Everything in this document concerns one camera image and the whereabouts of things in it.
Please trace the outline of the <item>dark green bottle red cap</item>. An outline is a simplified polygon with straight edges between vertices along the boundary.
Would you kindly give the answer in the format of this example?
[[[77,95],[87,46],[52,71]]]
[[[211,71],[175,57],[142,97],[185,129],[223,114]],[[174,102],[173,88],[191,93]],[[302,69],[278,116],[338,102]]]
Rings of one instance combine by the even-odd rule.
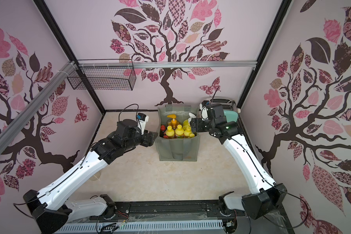
[[[160,126],[160,137],[164,137],[167,127],[165,125]]]

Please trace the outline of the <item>orange pump soap bottle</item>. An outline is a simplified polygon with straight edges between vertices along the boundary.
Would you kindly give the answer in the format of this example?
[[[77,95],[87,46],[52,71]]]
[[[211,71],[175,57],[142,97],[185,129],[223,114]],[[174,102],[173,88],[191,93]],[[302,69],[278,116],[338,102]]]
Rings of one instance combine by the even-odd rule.
[[[176,119],[176,115],[175,114],[170,114],[167,116],[168,121],[167,124],[168,126],[171,126],[173,130],[177,129],[177,126],[179,125],[178,120]]]

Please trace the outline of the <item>grey-green shopping bag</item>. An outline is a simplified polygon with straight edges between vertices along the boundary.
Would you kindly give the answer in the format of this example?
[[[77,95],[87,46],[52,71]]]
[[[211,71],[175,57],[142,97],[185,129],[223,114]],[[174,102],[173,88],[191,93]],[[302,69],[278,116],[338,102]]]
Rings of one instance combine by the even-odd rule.
[[[158,109],[159,125],[168,125],[170,114],[176,115],[176,120],[183,123],[189,114],[197,114],[198,108],[190,105],[166,105]],[[156,150],[160,161],[197,161],[201,137],[166,139],[158,136],[155,140]]]

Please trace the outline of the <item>large yellow dish soap bottle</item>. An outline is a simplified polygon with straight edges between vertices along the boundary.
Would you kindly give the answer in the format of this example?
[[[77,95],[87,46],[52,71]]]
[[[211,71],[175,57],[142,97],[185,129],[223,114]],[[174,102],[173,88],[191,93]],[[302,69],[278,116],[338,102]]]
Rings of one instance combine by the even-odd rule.
[[[190,127],[190,122],[191,122],[191,120],[192,120],[192,119],[195,119],[195,118],[197,117],[197,116],[196,116],[195,114],[193,114],[193,113],[189,113],[188,115],[189,115],[189,118],[186,119],[186,120],[183,122],[183,125],[182,125],[184,130],[186,130],[187,127]]]

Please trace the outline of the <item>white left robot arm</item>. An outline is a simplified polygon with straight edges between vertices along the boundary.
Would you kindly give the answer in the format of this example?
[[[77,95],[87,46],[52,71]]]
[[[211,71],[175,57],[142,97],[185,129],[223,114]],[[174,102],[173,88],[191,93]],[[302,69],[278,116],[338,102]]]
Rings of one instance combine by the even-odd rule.
[[[69,201],[69,197],[94,174],[137,146],[150,147],[158,137],[156,132],[144,131],[131,137],[119,137],[112,132],[98,141],[91,151],[68,172],[39,191],[30,190],[23,199],[32,218],[43,234],[57,232],[67,222],[96,216],[110,219],[116,214],[116,204],[108,195],[94,199]]]

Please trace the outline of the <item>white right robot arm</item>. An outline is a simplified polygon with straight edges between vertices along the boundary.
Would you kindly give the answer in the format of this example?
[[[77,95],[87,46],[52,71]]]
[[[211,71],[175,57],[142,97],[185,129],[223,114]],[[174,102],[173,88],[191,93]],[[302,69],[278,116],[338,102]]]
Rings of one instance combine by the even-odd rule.
[[[195,118],[191,119],[190,126],[193,132],[208,132],[217,138],[232,155],[247,181],[248,195],[233,192],[223,197],[229,210],[245,211],[250,218],[258,219],[282,204],[287,188],[276,183],[264,170],[236,122],[227,122],[225,117],[213,120]]]

